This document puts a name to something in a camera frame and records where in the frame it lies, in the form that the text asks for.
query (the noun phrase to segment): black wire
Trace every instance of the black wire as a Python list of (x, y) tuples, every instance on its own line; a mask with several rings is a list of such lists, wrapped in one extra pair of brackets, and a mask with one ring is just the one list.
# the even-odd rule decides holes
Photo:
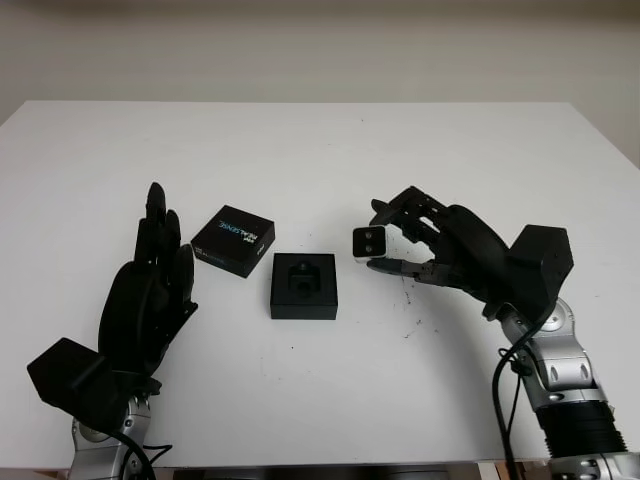
[[(169, 450), (171, 450), (173, 448), (173, 445), (168, 445), (168, 444), (167, 445), (143, 445), (142, 448), (144, 448), (145, 450), (162, 450), (162, 452), (157, 453), (151, 460), (149, 460), (149, 463), (153, 465), (153, 462), (155, 462), (158, 458), (160, 458), (162, 455), (164, 455)], [(122, 459), (122, 464), (120, 465), (120, 473), (118, 473), (118, 480), (124, 480), (124, 471), (127, 466), (127, 462), (129, 461), (129, 458), (131, 457), (132, 454), (133, 454), (133, 450), (128, 448), (127, 453), (124, 454), (124, 458)]]
[(493, 379), (491, 380), (491, 396), (493, 397), (493, 408), (496, 412), (496, 419), (498, 420), (498, 429), (500, 430), (500, 437), (502, 438), (502, 447), (504, 448), (504, 456), (507, 463), (507, 472), (509, 473), (509, 477), (511, 480), (518, 480), (520, 477), (518, 475), (518, 469), (516, 468), (516, 462), (513, 456), (513, 450), (511, 449), (511, 441), (509, 440), (509, 433), (507, 431), (507, 426), (504, 423), (504, 415), (502, 414), (502, 405), (500, 404), (500, 375), (502, 375), (502, 371), (504, 367), (509, 363), (514, 354), (523, 349), (525, 344), (531, 340), (538, 331), (544, 325), (546, 318), (538, 320), (533, 324), (529, 330), (526, 331), (522, 337), (514, 343), (509, 350), (500, 358), (498, 361), (498, 365), (496, 365), (496, 369), (493, 372)]
[(522, 385), (522, 375), (518, 375), (518, 384), (516, 385), (516, 394), (513, 396), (513, 406), (511, 407), (511, 415), (509, 415), (509, 423), (507, 424), (507, 437), (511, 438), (511, 427), (516, 418), (516, 407), (518, 406), (518, 396), (520, 395), (520, 386)]
[(125, 435), (121, 432), (111, 432), (109, 436), (120, 441), (121, 443), (129, 447), (129, 450), (133, 451), (133, 453), (136, 454), (136, 456), (140, 460), (140, 463), (142, 463), (142, 473), (147, 480), (156, 480), (156, 474), (153, 471), (153, 467), (151, 466), (149, 457), (147, 457), (147, 454), (144, 453), (144, 450), (142, 450), (142, 448), (140, 448), (140, 446), (130, 436)]
[(153, 465), (153, 463), (159, 459), (162, 455), (164, 455), (165, 453), (167, 453), (169, 450), (171, 450), (173, 448), (173, 445), (159, 445), (157, 447), (145, 447), (149, 450), (162, 450), (159, 453), (156, 453), (153, 458), (150, 460), (151, 461), (151, 465)]

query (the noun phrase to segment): table surface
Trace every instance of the table surface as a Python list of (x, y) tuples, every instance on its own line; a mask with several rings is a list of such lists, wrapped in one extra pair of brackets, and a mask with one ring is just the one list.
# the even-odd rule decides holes
[[(527, 223), (568, 228), (576, 266), (562, 296), (619, 429), (640, 446), (629, 376), (640, 172), (571, 106), (28, 102), (0, 128), (0, 466), (70, 465), (71, 418), (40, 401), (25, 367), (61, 336), (97, 347), (154, 180), (186, 240), (224, 204), (276, 224), (246, 280), (196, 262), (200, 309), (155, 375), (147, 443), (174, 444), (161, 464), (502, 457), (490, 394), (507, 344), (499, 324), (463, 293), (351, 258), (370, 199), (410, 184), (471, 208), (509, 244)], [(273, 252), (336, 255), (336, 321), (269, 318)], [(507, 405), (514, 385), (505, 375)], [(519, 405), (517, 456), (546, 456), (524, 395)]]

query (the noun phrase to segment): scratch mark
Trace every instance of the scratch mark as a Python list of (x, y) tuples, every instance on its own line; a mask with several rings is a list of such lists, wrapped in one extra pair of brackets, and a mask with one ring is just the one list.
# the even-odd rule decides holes
[(409, 297), (409, 292), (407, 291), (407, 286), (404, 282), (404, 276), (400, 276), (402, 279), (402, 290), (404, 290), (404, 294), (407, 296), (407, 305), (411, 305), (411, 297)]

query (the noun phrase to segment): realsense logo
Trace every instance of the realsense logo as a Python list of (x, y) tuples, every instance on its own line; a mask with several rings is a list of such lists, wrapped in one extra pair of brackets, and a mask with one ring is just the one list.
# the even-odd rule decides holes
[(233, 225), (229, 225), (227, 222), (220, 221), (218, 226), (223, 230), (228, 230), (232, 233), (240, 235), (243, 242), (256, 243), (256, 240), (258, 239), (258, 236), (255, 233), (247, 232), (242, 228), (234, 227)]

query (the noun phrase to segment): black box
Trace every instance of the black box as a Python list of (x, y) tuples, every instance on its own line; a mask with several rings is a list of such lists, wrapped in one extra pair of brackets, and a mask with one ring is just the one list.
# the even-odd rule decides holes
[(225, 205), (191, 245), (196, 258), (247, 278), (275, 238), (271, 220)]
[(276, 253), (271, 277), (271, 318), (335, 320), (336, 261), (330, 253)]

